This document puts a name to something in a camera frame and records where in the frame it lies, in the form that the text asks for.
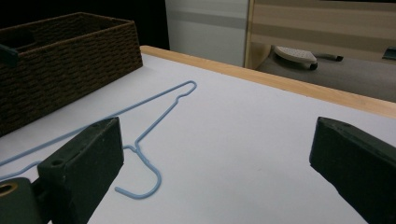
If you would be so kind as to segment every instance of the wicker basket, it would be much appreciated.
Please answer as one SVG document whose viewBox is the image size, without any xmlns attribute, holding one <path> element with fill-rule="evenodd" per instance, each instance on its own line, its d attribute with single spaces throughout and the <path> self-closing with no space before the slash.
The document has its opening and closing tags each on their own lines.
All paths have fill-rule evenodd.
<svg viewBox="0 0 396 224">
<path fill-rule="evenodd" d="M 0 136 L 143 65 L 133 21 L 75 13 L 0 30 Z"/>
</svg>

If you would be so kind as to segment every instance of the wooden table edge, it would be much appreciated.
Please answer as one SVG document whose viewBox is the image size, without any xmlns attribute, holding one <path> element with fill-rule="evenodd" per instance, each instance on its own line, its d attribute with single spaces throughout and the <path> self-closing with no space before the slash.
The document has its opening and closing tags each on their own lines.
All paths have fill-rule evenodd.
<svg viewBox="0 0 396 224">
<path fill-rule="evenodd" d="M 232 77 L 260 83 L 262 85 L 290 91 L 326 102 L 344 105 L 362 111 L 374 113 L 384 117 L 396 119 L 396 104 L 367 96 L 358 95 L 346 91 L 339 91 L 322 87 L 290 78 L 238 67 L 227 63 L 219 63 L 208 59 L 190 56 L 166 49 L 158 49 L 151 46 L 141 46 L 141 52 L 147 55 L 163 58 L 177 63 L 221 73 Z"/>
</svg>

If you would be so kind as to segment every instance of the table surface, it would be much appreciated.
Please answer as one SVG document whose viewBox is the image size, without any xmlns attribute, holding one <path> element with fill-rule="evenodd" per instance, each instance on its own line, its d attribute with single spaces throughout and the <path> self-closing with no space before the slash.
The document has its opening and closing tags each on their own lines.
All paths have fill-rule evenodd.
<svg viewBox="0 0 396 224">
<path fill-rule="evenodd" d="M 365 223 L 309 165 L 316 120 L 339 119 L 396 146 L 396 104 L 142 47 L 144 66 L 0 138 L 0 161 L 92 123 L 180 83 L 197 89 L 140 144 L 163 176 L 138 157 L 125 161 L 90 223 Z M 134 140 L 191 85 L 120 115 L 122 142 Z M 0 167 L 0 175 L 43 160 L 66 140 Z M 32 181 L 35 169 L 22 176 Z"/>
</svg>

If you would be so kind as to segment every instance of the white table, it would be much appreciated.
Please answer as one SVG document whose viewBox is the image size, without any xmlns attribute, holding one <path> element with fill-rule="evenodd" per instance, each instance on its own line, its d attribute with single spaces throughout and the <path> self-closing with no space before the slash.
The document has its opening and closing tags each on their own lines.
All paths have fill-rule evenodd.
<svg viewBox="0 0 396 224">
<path fill-rule="evenodd" d="M 135 154 L 125 151 L 120 174 L 90 223 L 365 223 L 309 165 L 316 121 L 318 117 L 339 119 L 396 146 L 395 104 L 174 52 L 169 52 L 166 60 L 158 56 L 167 53 L 163 50 L 142 50 L 142 68 L 0 138 L 0 160 L 194 80 L 197 89 L 182 98 L 141 142 L 143 153 L 162 173 L 159 190 L 145 200 L 133 200 L 114 190 L 120 186 L 144 193 L 156 181 Z M 177 57 L 184 63 L 173 62 Z M 240 71 L 242 78 L 256 78 L 261 83 L 271 79 L 268 85 L 284 88 L 187 63 L 210 65 L 215 71 L 222 67 L 223 73 L 232 76 Z M 299 91 L 293 90 L 293 85 L 309 96 L 291 92 Z M 123 144 L 132 144 L 188 89 L 186 86 L 121 115 Z M 321 92 L 342 95 L 343 99 L 340 105 L 330 103 L 331 98 Z M 362 110 L 344 105 L 361 105 Z M 0 175 L 45 159 L 65 142 L 0 167 Z M 22 176 L 32 181 L 37 178 L 35 169 Z"/>
</svg>

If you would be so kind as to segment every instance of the floor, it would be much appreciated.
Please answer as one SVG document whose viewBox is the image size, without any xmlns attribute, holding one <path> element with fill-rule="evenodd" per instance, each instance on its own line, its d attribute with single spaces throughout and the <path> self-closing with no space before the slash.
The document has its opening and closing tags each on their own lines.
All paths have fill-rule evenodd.
<svg viewBox="0 0 396 224">
<path fill-rule="evenodd" d="M 351 58 L 337 62 L 333 55 L 313 53 L 318 59 L 314 71 L 309 64 L 287 61 L 273 51 L 257 70 L 396 103 L 396 64 Z"/>
</svg>

